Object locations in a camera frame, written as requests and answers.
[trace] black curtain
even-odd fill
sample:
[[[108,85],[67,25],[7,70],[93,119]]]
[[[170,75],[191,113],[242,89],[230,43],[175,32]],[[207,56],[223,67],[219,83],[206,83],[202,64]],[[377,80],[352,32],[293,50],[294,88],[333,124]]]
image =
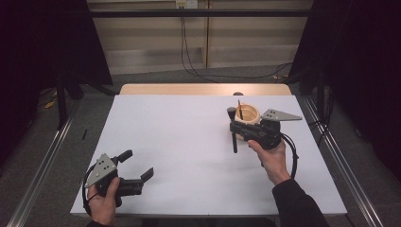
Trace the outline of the black curtain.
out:
[[[395,1],[358,1],[327,80],[377,157],[401,181],[401,27]]]
[[[2,164],[34,119],[39,92],[55,87],[59,74],[76,84],[72,72],[98,84],[112,80],[85,0],[0,4]]]

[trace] black sleeve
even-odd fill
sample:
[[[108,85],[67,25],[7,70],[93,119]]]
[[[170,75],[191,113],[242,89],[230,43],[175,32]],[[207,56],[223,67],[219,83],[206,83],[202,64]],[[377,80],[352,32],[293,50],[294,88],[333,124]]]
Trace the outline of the black sleeve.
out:
[[[272,192],[282,227],[329,226],[318,204],[294,180],[277,184]]]
[[[89,222],[89,223],[86,225],[86,227],[112,227],[112,226],[110,226],[110,225],[103,225],[103,224],[100,224],[100,223],[97,223],[97,222],[91,220],[91,222]]]

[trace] metal frame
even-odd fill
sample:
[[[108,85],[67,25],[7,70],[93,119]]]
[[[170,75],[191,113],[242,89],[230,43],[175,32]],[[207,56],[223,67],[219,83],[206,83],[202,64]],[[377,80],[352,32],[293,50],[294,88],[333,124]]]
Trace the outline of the metal frame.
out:
[[[305,105],[308,108],[310,114],[313,117],[313,120],[319,121],[319,116],[317,114],[317,107],[315,103],[312,101],[310,97],[304,98]],[[324,142],[327,145],[328,149],[330,150],[331,155],[333,156],[337,166],[340,169],[342,176],[344,177],[345,182],[348,185],[354,199],[359,206],[360,211],[362,212],[363,216],[365,217],[366,221],[368,222],[370,227],[382,227],[383,223],[381,222],[374,205],[366,195],[365,191],[363,190],[362,186],[360,185],[357,177],[354,175],[351,167],[348,165],[345,157],[342,155],[342,152],[337,145],[336,140],[334,139],[333,135],[331,134],[330,130],[327,129],[324,125],[319,124],[318,129],[320,133],[324,137]]]
[[[7,227],[22,227],[25,225],[27,217],[29,216],[31,209],[44,186],[44,181],[48,175],[50,167],[53,165],[62,142],[70,129],[73,118],[78,112],[79,104],[80,101],[74,103],[67,121],[59,130],[57,130],[50,148],[47,150],[35,177],[15,209]]]
[[[94,18],[117,17],[307,17],[309,9],[142,9],[142,10],[91,10]]]

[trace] left hand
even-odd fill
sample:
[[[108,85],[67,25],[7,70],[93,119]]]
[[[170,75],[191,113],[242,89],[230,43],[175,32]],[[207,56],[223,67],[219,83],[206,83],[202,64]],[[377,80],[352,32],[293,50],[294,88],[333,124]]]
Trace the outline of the left hand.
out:
[[[115,177],[109,185],[107,189],[106,197],[101,197],[96,195],[97,189],[95,185],[89,187],[88,190],[88,199],[89,205],[91,207],[92,212],[92,220],[103,224],[103,225],[114,225],[114,217],[115,217],[115,193],[117,192],[118,186],[120,184],[120,179]]]

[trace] wire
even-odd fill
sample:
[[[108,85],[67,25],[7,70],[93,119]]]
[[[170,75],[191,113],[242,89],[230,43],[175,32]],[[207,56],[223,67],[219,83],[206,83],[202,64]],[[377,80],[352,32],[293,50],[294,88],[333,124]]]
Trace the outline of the wire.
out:
[[[304,74],[312,73],[311,70],[312,70],[312,67],[310,67],[310,66],[304,67],[303,69],[299,70],[299,72],[297,72],[294,75],[292,75],[291,77],[286,78],[282,83],[284,83],[284,84],[295,83],[295,82],[299,81],[300,78]]]
[[[217,74],[207,74],[207,75],[201,75],[197,70],[195,70],[195,68],[192,65],[191,62],[191,58],[189,57],[189,52],[188,52],[188,44],[186,41],[186,27],[185,27],[185,19],[183,17],[181,17],[181,31],[182,31],[182,45],[181,45],[181,61],[183,64],[183,68],[184,70],[196,77],[200,77],[202,79],[206,79],[209,81],[212,81],[214,83],[219,83],[218,81],[212,80],[212,79],[208,79],[207,77],[215,77],[215,78],[231,78],[231,79],[261,79],[261,78],[268,78],[268,77],[272,77],[274,75],[278,76],[278,73],[280,71],[282,71],[283,69],[285,69],[288,65],[292,65],[292,62],[287,62],[287,63],[282,63],[277,65],[276,70],[270,74],[267,75],[263,75],[263,76],[257,76],[257,77],[242,77],[242,76],[228,76],[228,75],[217,75]],[[184,62],[183,62],[183,47],[185,46],[185,51],[186,51],[186,57],[188,58],[189,61],[189,65],[191,66],[191,71],[189,71]]]
[[[209,80],[211,82],[214,83],[218,83],[217,81],[214,81],[212,79],[207,79],[204,78],[203,76],[201,76],[196,70],[195,68],[192,66],[192,62],[191,62],[191,58],[189,58],[189,52],[188,52],[188,43],[186,41],[186,28],[185,28],[185,19],[183,17],[181,17],[181,34],[182,34],[182,39],[181,39],[181,62],[183,63],[183,68],[185,69],[185,71],[191,75],[197,76],[199,78],[202,79],[206,79]],[[186,67],[185,67],[185,63],[183,62],[183,45],[185,44],[185,50],[186,50],[186,57],[188,58],[189,61],[189,65],[191,66],[191,69],[194,73],[190,72]]]
[[[83,201],[83,208],[85,209],[86,213],[91,216],[92,215],[92,211],[91,211],[91,207],[89,206],[89,200],[92,198],[90,198],[89,200],[86,200],[86,195],[85,195],[85,185],[86,182],[88,181],[88,177],[89,174],[91,174],[92,170],[94,170],[96,164],[93,164],[88,171],[85,174],[85,177],[83,178],[83,182],[82,182],[82,201]]]
[[[333,92],[331,89],[329,90],[329,95],[327,97],[326,102],[327,102],[327,105],[326,105],[326,109],[325,109],[324,117],[323,117],[325,124],[323,124],[321,120],[317,120],[317,121],[307,124],[309,127],[313,125],[313,128],[310,129],[311,131],[314,130],[318,126],[322,126],[323,131],[322,131],[322,135],[319,137],[319,140],[317,142],[318,146],[321,144],[323,137],[329,130],[331,115],[334,110],[334,95],[333,95]]]
[[[95,196],[97,196],[99,194],[99,192],[96,192],[96,194],[94,194],[91,198],[88,199],[88,202],[93,199]]]
[[[294,144],[294,141],[292,141],[292,139],[288,136],[288,135],[286,135],[286,134],[284,134],[284,133],[281,133],[281,137],[287,142],[287,144],[289,145],[289,147],[291,148],[291,150],[292,150],[292,170],[291,170],[291,178],[292,179],[295,179],[295,174],[296,174],[296,172],[297,172],[297,166],[298,166],[298,159],[299,159],[299,157],[298,157],[298,155],[297,155],[297,149],[295,148],[295,144]]]

